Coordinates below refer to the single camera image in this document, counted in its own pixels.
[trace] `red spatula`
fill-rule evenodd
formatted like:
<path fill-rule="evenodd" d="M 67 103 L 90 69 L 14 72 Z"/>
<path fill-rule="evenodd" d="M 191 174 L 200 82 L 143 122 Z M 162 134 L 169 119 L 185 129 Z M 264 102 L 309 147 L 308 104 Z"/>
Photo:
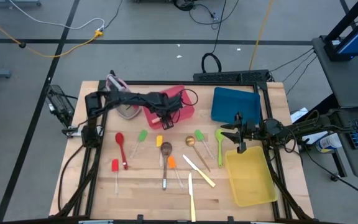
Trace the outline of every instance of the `red spatula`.
<path fill-rule="evenodd" d="M 127 159 L 125 157 L 124 146 L 123 146 L 124 145 L 124 135 L 122 133 L 116 134 L 116 142 L 121 149 L 122 165 L 124 166 L 125 170 L 128 170 Z"/>

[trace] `pink basket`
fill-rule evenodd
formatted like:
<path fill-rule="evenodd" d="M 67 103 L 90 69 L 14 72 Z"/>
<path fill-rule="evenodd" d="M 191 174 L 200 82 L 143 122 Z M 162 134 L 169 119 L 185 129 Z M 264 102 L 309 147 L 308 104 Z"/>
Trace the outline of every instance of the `pink basket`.
<path fill-rule="evenodd" d="M 185 86 L 184 85 L 177 85 L 177 86 L 173 86 L 167 90 L 161 91 L 161 93 L 166 93 L 168 95 L 168 97 L 173 97 L 176 94 L 178 94 L 180 91 L 184 90 Z M 187 95 L 186 91 L 182 91 L 182 95 L 181 95 L 182 101 L 184 101 L 186 104 L 192 104 L 189 96 Z M 152 129 L 160 129 L 162 128 L 162 123 L 159 121 L 157 115 L 155 113 L 151 113 L 149 109 L 143 107 L 144 113 L 146 115 L 146 119 L 147 122 L 149 123 L 149 126 Z M 175 121 L 182 121 L 184 119 L 190 118 L 193 114 L 194 114 L 194 106 L 187 106 L 187 105 L 183 105 L 183 108 L 180 109 L 177 113 L 174 113 L 172 120 Z"/>

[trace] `white cable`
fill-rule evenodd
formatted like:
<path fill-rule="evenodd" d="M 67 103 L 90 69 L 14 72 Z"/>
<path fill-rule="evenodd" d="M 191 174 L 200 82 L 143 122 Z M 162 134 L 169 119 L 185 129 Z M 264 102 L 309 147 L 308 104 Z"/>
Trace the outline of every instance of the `white cable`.
<path fill-rule="evenodd" d="M 52 22 L 39 21 L 38 19 L 34 19 L 32 16 L 28 15 L 25 11 L 23 11 L 21 8 L 19 8 L 19 6 L 17 6 L 12 0 L 9 0 L 9 1 L 13 4 L 14 7 L 16 7 L 16 9 L 18 9 L 20 12 L 23 12 L 23 14 L 25 14 L 26 16 L 28 16 L 30 19 L 34 20 L 35 22 L 39 22 L 39 23 L 42 23 L 42 24 L 50 24 L 50 25 L 55 25 L 55 26 L 62 26 L 62 27 L 66 27 L 66 28 L 69 28 L 69 29 L 81 29 L 84 26 L 88 25 L 92 21 L 100 20 L 100 21 L 103 22 L 103 24 L 98 30 L 102 31 L 104 29 L 104 19 L 102 19 L 102 18 L 91 19 L 86 24 L 84 24 L 84 25 L 82 25 L 80 27 L 77 27 L 77 28 L 76 27 L 68 27 L 65 24 L 56 24 L 56 23 L 52 23 Z"/>

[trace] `yellow tray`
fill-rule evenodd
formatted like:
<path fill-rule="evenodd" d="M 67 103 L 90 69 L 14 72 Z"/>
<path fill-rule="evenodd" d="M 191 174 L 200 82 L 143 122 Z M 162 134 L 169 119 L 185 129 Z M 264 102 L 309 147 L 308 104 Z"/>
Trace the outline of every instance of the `yellow tray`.
<path fill-rule="evenodd" d="M 226 169 L 238 206 L 245 207 L 277 200 L 273 180 L 260 146 L 247 148 L 243 154 L 238 154 L 236 150 L 227 151 Z"/>

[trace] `gray floor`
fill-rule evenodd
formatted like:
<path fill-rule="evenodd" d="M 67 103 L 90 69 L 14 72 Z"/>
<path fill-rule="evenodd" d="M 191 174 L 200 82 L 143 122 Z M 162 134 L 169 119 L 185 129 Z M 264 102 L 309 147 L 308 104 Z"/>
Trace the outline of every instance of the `gray floor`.
<path fill-rule="evenodd" d="M 42 1 L 42 7 L 27 6 L 24 9 L 38 19 L 65 23 L 73 1 Z M 349 7 L 355 1 L 347 0 Z M 222 1 L 218 0 L 200 2 L 217 14 L 222 7 Z M 234 3 L 234 0 L 228 0 L 225 15 Z M 219 38 L 256 40 L 268 3 L 268 0 L 240 0 L 231 18 L 223 23 Z M 109 20 L 118 4 L 119 1 L 111 0 L 81 0 L 73 25 L 83 24 L 93 17 Z M 209 22 L 202 8 L 192 13 L 195 18 Z M 262 39 L 309 41 L 327 34 L 343 16 L 339 0 L 275 1 Z M 0 7 L 0 26 L 23 39 L 59 39 L 63 31 L 61 27 L 37 24 L 8 7 Z M 88 39 L 98 26 L 94 22 L 82 30 L 71 30 L 68 39 Z M 157 0 L 144 0 L 142 4 L 124 0 L 119 16 L 105 31 L 103 39 L 213 40 L 215 37 L 216 30 L 195 24 L 187 12 L 181 12 L 172 5 Z M 45 54 L 54 54 L 57 48 L 57 44 L 29 45 Z M 71 47 L 73 45 L 65 44 L 63 51 Z M 126 80 L 192 80 L 193 74 L 201 71 L 202 55 L 212 48 L 213 45 L 183 44 L 87 45 L 60 59 L 52 82 L 60 85 L 67 94 L 77 95 L 83 80 L 103 79 L 110 69 Z M 219 45 L 216 55 L 221 59 L 224 71 L 247 70 L 253 48 L 253 45 Z M 310 48 L 261 45 L 253 69 L 273 69 Z M 10 69 L 13 74 L 10 79 L 0 79 L 0 202 L 51 62 L 51 59 L 35 56 L 16 44 L 0 44 L 0 68 Z M 274 72 L 276 81 L 282 81 L 298 63 Z M 206 67 L 209 71 L 216 69 L 210 60 Z M 287 91 L 304 67 L 302 65 L 285 82 Z M 330 93 L 321 66 L 315 60 L 288 95 L 290 109 L 312 108 Z M 61 128 L 44 106 L 5 221 L 48 215 L 66 143 L 60 134 Z M 312 156 L 335 171 L 331 156 L 317 153 Z M 358 186 L 358 178 L 352 175 L 344 155 L 343 158 L 349 175 L 346 180 Z M 304 155 L 303 160 L 315 217 L 328 222 L 358 223 L 358 193 L 342 183 L 331 182 L 329 176 L 307 156 Z"/>

